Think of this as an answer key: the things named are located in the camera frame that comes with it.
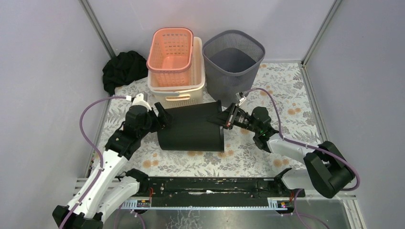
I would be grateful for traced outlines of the black round waste bin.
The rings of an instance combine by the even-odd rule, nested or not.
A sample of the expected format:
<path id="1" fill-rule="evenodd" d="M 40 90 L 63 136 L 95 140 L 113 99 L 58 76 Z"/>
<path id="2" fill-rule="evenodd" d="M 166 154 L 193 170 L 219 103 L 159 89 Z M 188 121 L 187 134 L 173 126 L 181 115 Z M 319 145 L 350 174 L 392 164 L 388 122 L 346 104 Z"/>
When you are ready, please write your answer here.
<path id="1" fill-rule="evenodd" d="M 158 131 L 158 143 L 166 151 L 224 151 L 223 128 L 208 121 L 222 111 L 220 101 L 166 110 L 169 127 Z"/>

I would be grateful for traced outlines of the pink plastic basket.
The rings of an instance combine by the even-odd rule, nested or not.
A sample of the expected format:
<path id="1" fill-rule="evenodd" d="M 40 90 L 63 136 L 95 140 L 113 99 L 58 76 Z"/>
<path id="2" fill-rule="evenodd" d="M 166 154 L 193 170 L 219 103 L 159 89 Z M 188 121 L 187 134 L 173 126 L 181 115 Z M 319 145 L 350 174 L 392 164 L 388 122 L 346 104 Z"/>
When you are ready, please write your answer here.
<path id="1" fill-rule="evenodd" d="M 161 28 L 153 34 L 147 68 L 153 87 L 178 87 L 190 83 L 193 32 L 183 27 Z"/>

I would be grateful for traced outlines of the grey ribbed waste bin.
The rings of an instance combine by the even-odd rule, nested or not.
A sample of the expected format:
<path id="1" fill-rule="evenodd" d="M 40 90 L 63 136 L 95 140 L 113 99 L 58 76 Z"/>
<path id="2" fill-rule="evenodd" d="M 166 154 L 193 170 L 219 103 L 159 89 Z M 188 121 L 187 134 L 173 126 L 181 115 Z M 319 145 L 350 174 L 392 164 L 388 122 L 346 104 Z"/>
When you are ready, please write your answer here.
<path id="1" fill-rule="evenodd" d="M 224 107 L 238 101 L 237 93 L 251 89 L 266 54 L 259 41 L 239 30 L 217 34 L 202 52 L 207 92 Z"/>

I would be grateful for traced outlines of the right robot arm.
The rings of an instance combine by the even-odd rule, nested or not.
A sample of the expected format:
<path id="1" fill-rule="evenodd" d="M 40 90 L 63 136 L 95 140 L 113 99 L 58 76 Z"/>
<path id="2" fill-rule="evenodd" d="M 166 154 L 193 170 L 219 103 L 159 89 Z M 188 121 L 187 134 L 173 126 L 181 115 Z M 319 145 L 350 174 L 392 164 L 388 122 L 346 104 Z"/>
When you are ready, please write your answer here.
<path id="1" fill-rule="evenodd" d="M 226 110 L 209 117 L 208 122 L 224 129 L 237 126 L 251 131 L 255 134 L 253 141 L 258 149 L 303 163 L 306 169 L 292 176 L 296 189 L 313 188 L 322 196 L 332 198 L 356 177 L 332 142 L 310 146 L 282 137 L 271 126 L 271 118 L 265 107 L 256 107 L 249 114 L 233 103 Z"/>

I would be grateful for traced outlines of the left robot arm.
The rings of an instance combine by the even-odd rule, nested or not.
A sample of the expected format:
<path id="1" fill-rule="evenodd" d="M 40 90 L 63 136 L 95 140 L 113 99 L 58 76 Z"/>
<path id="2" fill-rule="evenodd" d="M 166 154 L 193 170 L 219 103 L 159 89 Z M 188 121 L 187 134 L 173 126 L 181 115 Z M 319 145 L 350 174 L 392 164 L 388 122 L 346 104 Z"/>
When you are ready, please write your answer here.
<path id="1" fill-rule="evenodd" d="M 150 194 L 149 177 L 131 169 L 111 191 L 112 181 L 140 148 L 142 139 L 169 127 L 172 116 L 161 103 L 151 106 L 144 94 L 126 96 L 131 102 L 125 121 L 107 141 L 104 152 L 96 150 L 99 164 L 82 188 L 65 206 L 56 206 L 52 213 L 60 229 L 101 229 L 111 214 L 132 195 Z"/>

